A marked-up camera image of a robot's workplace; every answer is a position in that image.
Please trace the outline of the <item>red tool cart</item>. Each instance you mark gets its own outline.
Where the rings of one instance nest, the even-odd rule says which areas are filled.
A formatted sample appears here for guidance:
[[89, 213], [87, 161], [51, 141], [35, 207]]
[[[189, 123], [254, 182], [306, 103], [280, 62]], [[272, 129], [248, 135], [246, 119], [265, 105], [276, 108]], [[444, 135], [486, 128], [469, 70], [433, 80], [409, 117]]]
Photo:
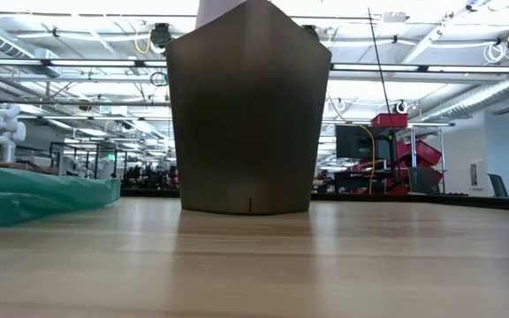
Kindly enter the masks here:
[[[389, 159], [347, 159], [349, 166], [336, 171], [332, 174], [332, 186], [336, 193], [350, 193], [350, 194], [388, 194], [388, 179], [396, 179], [397, 173], [395, 172], [398, 164], [396, 163], [396, 143], [402, 140], [397, 139], [397, 133], [391, 128], [387, 129], [389, 136], [388, 141], [391, 143], [391, 152]], [[405, 144], [410, 144], [412, 148], [413, 165], [415, 165], [415, 142], [402, 141]], [[443, 164], [444, 155], [437, 166]]]

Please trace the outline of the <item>red tilted storage bins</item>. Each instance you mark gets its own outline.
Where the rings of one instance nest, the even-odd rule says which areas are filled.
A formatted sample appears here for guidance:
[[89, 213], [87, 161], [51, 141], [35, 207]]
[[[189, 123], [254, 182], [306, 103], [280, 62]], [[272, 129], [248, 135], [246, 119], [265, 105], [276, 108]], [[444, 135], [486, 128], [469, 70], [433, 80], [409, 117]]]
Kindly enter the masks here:
[[409, 193], [440, 193], [440, 182], [444, 174], [436, 170], [442, 153], [424, 141], [415, 142], [415, 165], [412, 148], [402, 141], [396, 143], [395, 169], [397, 178], [388, 179], [388, 194], [406, 195]]

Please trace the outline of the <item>red bin on shelf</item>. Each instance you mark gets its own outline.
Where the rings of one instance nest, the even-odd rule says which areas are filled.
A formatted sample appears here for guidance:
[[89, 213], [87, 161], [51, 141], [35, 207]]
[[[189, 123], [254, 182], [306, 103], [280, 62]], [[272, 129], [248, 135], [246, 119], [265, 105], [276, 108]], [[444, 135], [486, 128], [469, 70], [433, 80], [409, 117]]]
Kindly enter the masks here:
[[370, 121], [370, 124], [377, 128], [407, 128], [407, 114], [380, 113]]

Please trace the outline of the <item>teal plastic trash bag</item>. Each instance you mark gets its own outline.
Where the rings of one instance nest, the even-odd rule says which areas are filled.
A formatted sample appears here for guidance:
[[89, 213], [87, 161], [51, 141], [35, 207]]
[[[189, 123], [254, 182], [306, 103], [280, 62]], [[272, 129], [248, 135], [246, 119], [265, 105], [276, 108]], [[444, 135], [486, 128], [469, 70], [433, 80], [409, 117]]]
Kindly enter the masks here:
[[86, 209], [120, 198], [117, 178], [88, 179], [0, 168], [0, 226]]

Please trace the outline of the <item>white bag with blue drawstring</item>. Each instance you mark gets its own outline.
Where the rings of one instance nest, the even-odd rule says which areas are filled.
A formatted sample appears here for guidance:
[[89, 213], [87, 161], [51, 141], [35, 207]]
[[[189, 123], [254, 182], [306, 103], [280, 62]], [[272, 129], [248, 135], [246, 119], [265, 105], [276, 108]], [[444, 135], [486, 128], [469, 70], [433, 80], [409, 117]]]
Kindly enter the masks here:
[[200, 0], [196, 14], [195, 28], [202, 27], [217, 19], [246, 0]]

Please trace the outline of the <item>grey chair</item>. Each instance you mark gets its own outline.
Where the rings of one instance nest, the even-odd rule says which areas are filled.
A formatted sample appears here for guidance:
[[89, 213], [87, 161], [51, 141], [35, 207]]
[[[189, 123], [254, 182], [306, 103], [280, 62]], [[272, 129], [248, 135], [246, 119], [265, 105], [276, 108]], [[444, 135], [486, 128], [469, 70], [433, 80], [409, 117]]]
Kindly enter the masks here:
[[509, 195], [506, 190], [505, 183], [504, 183], [503, 179], [497, 174], [489, 173], [488, 176], [490, 179], [490, 183], [492, 186], [494, 196], [498, 197], [498, 198], [508, 198]]

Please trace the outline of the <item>black monitor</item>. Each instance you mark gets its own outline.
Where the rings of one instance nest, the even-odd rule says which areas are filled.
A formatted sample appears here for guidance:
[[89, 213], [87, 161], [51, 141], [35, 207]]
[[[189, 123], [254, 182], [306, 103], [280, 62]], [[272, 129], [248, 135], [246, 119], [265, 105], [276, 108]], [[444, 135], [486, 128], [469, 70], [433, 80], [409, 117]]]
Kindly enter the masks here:
[[389, 159], [391, 143], [383, 128], [337, 125], [335, 128], [336, 157], [347, 159]]

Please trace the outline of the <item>brown trash bin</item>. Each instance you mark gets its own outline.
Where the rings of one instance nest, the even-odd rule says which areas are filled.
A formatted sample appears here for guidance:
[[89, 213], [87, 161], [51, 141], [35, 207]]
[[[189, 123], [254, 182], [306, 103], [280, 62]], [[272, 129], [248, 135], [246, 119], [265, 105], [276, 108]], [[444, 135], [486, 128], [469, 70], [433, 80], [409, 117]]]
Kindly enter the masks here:
[[331, 53], [270, 0], [245, 0], [166, 48], [182, 208], [309, 208]]

